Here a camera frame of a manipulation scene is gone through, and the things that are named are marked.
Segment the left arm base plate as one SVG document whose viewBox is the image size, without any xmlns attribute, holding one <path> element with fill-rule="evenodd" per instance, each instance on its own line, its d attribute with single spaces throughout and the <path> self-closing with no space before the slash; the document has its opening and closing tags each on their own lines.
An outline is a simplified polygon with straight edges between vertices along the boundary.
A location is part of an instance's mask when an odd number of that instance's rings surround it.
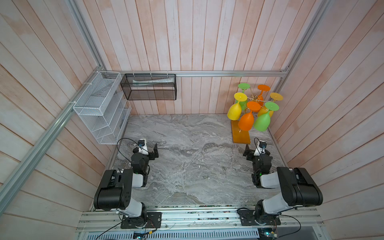
<svg viewBox="0 0 384 240">
<path fill-rule="evenodd" d="M 147 212 L 140 217 L 123 217 L 121 229 L 159 229 L 162 222 L 161 212 Z"/>
</svg>

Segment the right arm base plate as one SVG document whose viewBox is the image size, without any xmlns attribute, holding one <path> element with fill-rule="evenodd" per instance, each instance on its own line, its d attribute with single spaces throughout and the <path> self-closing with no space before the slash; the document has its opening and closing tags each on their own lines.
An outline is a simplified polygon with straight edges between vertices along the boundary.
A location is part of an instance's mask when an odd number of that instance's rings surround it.
<svg viewBox="0 0 384 240">
<path fill-rule="evenodd" d="M 249 210 L 247 208 L 237 209 L 242 226 L 278 226 L 281 221 L 278 215 L 269 215 L 259 210 Z"/>
</svg>

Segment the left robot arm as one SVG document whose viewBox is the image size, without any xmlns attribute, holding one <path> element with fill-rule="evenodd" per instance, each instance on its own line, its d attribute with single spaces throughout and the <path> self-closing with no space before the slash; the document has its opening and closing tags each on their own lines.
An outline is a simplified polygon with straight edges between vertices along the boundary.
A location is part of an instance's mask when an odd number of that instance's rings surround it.
<svg viewBox="0 0 384 240">
<path fill-rule="evenodd" d="M 106 170 L 94 197 L 97 210 L 112 211 L 126 218 L 147 221 L 148 215 L 144 203 L 132 197 L 133 188 L 143 188 L 150 173 L 149 161 L 159 157 L 158 145 L 152 152 L 147 151 L 145 140 L 139 140 L 131 159 L 131 168 L 121 171 Z"/>
</svg>

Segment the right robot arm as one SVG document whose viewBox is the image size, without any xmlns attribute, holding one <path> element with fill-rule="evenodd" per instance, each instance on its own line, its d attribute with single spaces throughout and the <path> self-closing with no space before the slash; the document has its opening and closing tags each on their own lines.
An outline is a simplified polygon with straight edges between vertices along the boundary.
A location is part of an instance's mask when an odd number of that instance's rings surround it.
<svg viewBox="0 0 384 240">
<path fill-rule="evenodd" d="M 243 156 L 252 162 L 253 184 L 259 189 L 280 189 L 280 193 L 258 201 L 254 211 L 240 209 L 243 226 L 280 224 L 282 212 L 298 207 L 320 206 L 323 194 L 304 168 L 277 167 L 271 172 L 273 157 L 266 149 L 267 143 L 259 141 L 256 150 L 246 145 Z"/>
</svg>

